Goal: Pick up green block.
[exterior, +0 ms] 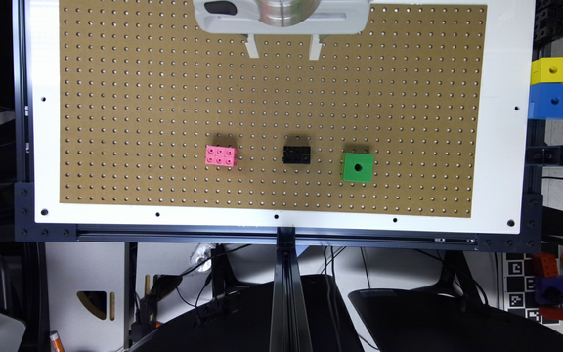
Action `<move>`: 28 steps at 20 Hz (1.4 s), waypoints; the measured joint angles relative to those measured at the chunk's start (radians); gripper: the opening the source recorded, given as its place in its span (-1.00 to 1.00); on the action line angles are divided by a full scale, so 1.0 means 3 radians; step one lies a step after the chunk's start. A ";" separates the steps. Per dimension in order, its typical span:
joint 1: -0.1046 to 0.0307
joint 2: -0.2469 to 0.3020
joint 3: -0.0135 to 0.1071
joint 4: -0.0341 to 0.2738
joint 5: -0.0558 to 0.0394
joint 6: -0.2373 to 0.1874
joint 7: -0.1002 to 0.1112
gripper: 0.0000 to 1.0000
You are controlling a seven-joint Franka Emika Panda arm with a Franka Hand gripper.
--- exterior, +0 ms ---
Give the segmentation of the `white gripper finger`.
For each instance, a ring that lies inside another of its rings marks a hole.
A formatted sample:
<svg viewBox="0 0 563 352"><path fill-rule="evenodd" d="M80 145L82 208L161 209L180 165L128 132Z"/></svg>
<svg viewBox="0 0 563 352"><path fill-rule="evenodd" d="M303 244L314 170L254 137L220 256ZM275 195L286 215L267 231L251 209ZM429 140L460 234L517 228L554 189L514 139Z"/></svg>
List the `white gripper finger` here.
<svg viewBox="0 0 563 352"><path fill-rule="evenodd" d="M247 54L251 59L258 59L259 58L258 45L257 45L257 41L256 41L254 34L248 34L246 36L244 45L245 45Z"/></svg>
<svg viewBox="0 0 563 352"><path fill-rule="evenodd" d="M321 57L322 47L323 47L323 43L321 41L321 37L318 34L313 34L310 37L310 45L309 45L310 61L316 61Z"/></svg>

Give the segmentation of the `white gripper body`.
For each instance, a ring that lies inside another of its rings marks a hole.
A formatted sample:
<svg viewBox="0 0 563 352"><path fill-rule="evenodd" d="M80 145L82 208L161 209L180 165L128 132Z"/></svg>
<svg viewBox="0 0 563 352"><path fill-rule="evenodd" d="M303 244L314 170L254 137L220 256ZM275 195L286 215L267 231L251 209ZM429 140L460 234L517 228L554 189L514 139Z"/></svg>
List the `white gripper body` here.
<svg viewBox="0 0 563 352"><path fill-rule="evenodd" d="M364 30L369 0L320 0L315 13L304 22L274 27L259 21L257 0L194 0L198 26L215 34L354 34Z"/></svg>

